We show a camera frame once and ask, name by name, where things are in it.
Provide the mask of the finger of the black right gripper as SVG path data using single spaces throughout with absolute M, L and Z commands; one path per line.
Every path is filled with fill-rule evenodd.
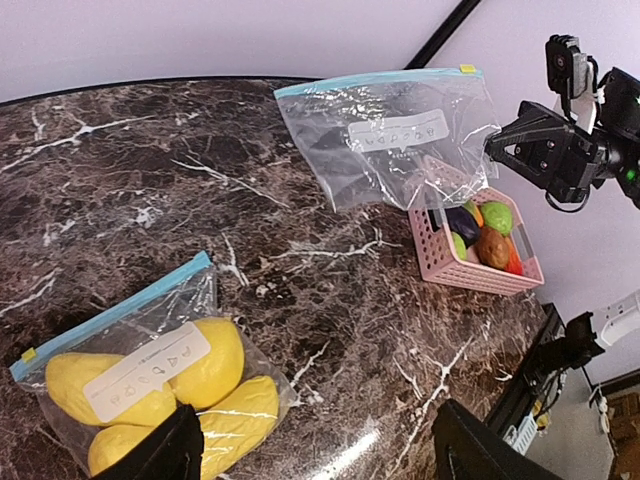
M 518 143 L 559 141 L 574 130 L 575 125 L 555 112 L 526 112 L 505 126 L 501 132 L 489 137 L 486 150 L 504 150 Z
M 508 167 L 537 188 L 548 189 L 554 173 L 553 142 L 487 142 L 484 149 L 492 161 Z

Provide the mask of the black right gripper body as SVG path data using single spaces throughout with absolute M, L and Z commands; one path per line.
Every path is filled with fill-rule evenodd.
M 558 203 L 583 203 L 598 176 L 602 154 L 589 135 L 555 111 L 532 101 L 519 106 L 526 122 L 519 159 L 530 181 Z

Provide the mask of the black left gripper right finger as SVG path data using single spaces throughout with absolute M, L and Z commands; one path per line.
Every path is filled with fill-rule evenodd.
M 432 434 L 438 479 L 560 480 L 514 450 L 456 400 L 438 408 Z

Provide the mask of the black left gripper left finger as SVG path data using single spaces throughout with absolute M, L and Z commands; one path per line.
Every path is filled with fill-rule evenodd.
M 182 405 L 99 478 L 197 480 L 203 452 L 204 436 L 196 410 Z

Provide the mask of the yellow toy lemon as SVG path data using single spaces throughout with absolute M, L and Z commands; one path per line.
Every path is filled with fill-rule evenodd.
M 88 450 L 87 462 L 91 476 L 117 463 L 153 430 L 153 427 L 135 425 L 114 425 L 101 430 Z
M 244 371 L 244 345 L 235 324 L 227 318 L 194 322 L 210 351 L 169 381 L 176 398 L 196 409 L 209 408 L 227 397 Z
M 46 365 L 51 400 L 74 420 L 90 426 L 131 424 L 155 427 L 175 410 L 167 383 L 153 385 L 118 354 L 65 353 Z

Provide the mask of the yellow toy lemon back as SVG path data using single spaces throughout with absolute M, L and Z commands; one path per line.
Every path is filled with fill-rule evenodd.
M 244 371 L 244 345 L 235 324 L 227 318 L 194 322 L 210 351 L 169 381 L 176 398 L 196 409 L 209 408 L 227 397 Z

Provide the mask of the large clear zip bag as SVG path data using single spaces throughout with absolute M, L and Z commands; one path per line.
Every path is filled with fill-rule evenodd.
M 171 379 L 210 351 L 194 322 L 209 317 L 227 318 L 235 324 L 244 345 L 244 371 L 239 385 L 257 376 L 271 377 L 280 402 L 278 420 L 271 433 L 283 421 L 294 403 L 294 392 L 285 376 L 236 323 L 218 311 L 216 286 L 213 262 L 207 253 L 200 252 L 126 300 L 25 352 L 11 366 L 14 381 L 36 395 L 49 425 L 90 476 L 89 447 L 101 430 L 114 425 L 80 423 L 51 400 L 45 368 L 56 355 L 73 352 L 122 355 L 120 367 L 129 361 L 136 370 L 148 373 L 153 385 L 167 383 L 171 388 Z

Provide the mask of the yellow toy lemon front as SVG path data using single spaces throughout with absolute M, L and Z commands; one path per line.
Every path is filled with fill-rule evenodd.
M 74 420 L 90 426 L 131 424 L 155 427 L 175 410 L 167 383 L 153 385 L 118 354 L 65 353 L 46 365 L 51 400 Z

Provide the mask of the small clear zip bag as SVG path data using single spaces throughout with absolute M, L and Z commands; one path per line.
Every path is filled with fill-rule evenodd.
M 334 210 L 457 207 L 498 175 L 484 147 L 501 127 L 471 65 L 336 77 L 274 96 Z

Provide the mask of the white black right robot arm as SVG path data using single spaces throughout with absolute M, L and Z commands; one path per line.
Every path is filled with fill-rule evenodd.
M 522 100 L 551 105 L 551 94 L 542 93 L 542 73 L 487 73 L 487 83 L 504 126 L 516 118 Z M 575 214 L 554 211 L 542 190 L 500 166 L 499 190 L 512 197 L 524 216 L 545 275 L 535 290 L 538 299 L 552 302 L 561 318 L 569 321 L 584 311 L 606 307 L 639 289 L 639 210 L 625 199 L 614 181 L 592 190 L 585 208 Z M 639 329 L 619 340 L 607 353 L 585 367 L 590 386 L 603 384 L 639 368 Z

